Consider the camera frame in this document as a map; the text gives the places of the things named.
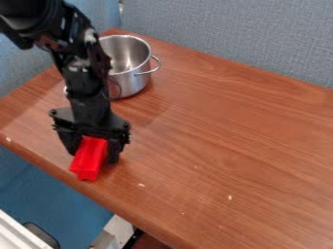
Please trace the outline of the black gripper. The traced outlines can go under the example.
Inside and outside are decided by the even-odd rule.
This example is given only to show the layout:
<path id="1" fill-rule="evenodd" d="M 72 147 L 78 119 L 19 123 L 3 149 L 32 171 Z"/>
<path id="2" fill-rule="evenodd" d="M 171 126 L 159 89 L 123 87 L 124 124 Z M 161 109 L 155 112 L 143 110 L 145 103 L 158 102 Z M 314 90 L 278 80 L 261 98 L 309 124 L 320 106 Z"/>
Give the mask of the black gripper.
<path id="1" fill-rule="evenodd" d="M 68 95 L 70 108 L 51 109 L 52 127 L 68 153 L 74 156 L 82 137 L 90 136 L 108 140 L 108 163 L 119 162 L 119 154 L 130 143 L 130 124 L 115 114 L 111 101 L 104 93 Z"/>

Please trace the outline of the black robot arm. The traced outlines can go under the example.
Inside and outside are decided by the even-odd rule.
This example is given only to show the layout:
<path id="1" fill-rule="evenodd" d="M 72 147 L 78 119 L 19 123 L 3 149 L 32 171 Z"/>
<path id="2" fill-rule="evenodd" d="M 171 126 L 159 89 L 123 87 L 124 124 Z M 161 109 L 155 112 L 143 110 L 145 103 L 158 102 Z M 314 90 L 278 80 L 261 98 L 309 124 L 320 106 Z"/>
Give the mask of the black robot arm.
<path id="1" fill-rule="evenodd" d="M 54 129 L 70 154 L 86 136 L 107 141 L 108 163 L 130 143 L 130 123 L 111 108 L 112 69 L 90 18 L 66 0 L 0 0 L 0 33 L 23 50 L 47 51 L 66 80 L 68 108 L 52 109 Z"/>

